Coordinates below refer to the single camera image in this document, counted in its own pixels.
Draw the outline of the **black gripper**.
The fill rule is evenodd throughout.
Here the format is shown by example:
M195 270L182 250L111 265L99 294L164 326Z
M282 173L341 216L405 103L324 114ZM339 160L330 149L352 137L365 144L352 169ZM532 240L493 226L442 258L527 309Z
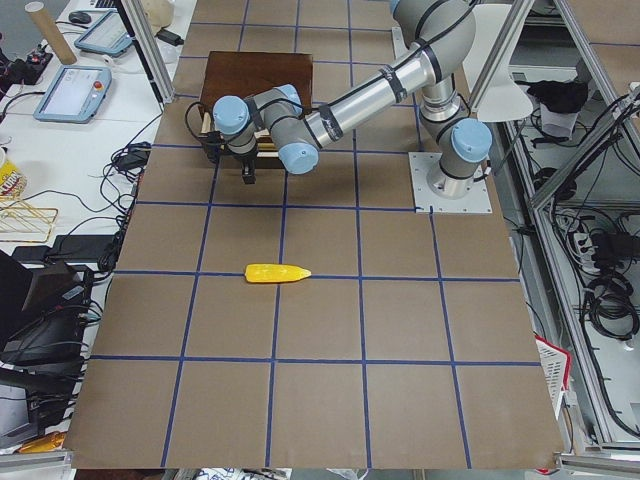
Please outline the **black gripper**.
M242 164L243 182L255 183L258 147L253 133L225 139L219 131L212 131L201 135L201 144L211 163L218 164L222 156L232 156Z

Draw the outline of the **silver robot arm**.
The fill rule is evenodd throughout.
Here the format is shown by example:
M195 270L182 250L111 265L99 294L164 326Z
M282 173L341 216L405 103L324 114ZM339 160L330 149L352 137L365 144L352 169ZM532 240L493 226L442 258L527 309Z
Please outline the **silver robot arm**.
M324 147L387 108L421 91L419 114L424 128L441 150L429 170L429 188L447 199L465 195L492 145L492 134L466 113L454 84L454 72L468 56L476 34L473 1L393 1L406 52L393 63L342 94L305 114L291 84L245 98L223 96L211 110L225 149L244 164L253 180L256 133L266 130L284 168L291 174L312 171Z

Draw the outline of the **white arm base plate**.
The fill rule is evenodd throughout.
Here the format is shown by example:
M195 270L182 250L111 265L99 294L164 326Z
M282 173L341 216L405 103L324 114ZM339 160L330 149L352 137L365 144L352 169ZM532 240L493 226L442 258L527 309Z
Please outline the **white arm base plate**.
M416 213L492 213L486 177L480 165L470 178L459 180L441 170L440 153L410 152L408 158Z

